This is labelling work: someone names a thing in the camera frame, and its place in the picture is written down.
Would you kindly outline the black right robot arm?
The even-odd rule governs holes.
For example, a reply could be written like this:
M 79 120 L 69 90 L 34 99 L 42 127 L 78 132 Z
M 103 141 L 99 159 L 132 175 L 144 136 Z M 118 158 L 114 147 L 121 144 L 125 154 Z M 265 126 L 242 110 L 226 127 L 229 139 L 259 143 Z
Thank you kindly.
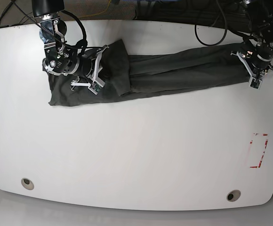
M 59 16 L 60 12 L 72 17 L 82 31 L 82 39 L 75 45 L 66 43 L 67 26 Z M 44 43 L 46 56 L 43 69 L 54 76 L 75 76 L 71 81 L 71 89 L 86 87 L 95 95 L 98 94 L 105 86 L 99 73 L 102 70 L 102 54 L 108 46 L 88 47 L 82 22 L 64 9 L 62 0 L 33 0 L 32 13 L 34 18 L 40 19 L 39 36 Z

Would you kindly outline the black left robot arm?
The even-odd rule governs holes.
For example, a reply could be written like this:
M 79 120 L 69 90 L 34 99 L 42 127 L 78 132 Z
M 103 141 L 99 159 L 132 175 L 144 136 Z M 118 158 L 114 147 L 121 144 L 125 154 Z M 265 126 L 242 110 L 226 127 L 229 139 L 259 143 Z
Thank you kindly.
M 251 87 L 258 88 L 269 70 L 273 71 L 273 0 L 243 0 L 249 17 L 250 35 L 243 41 L 247 48 L 232 52 L 249 73 Z

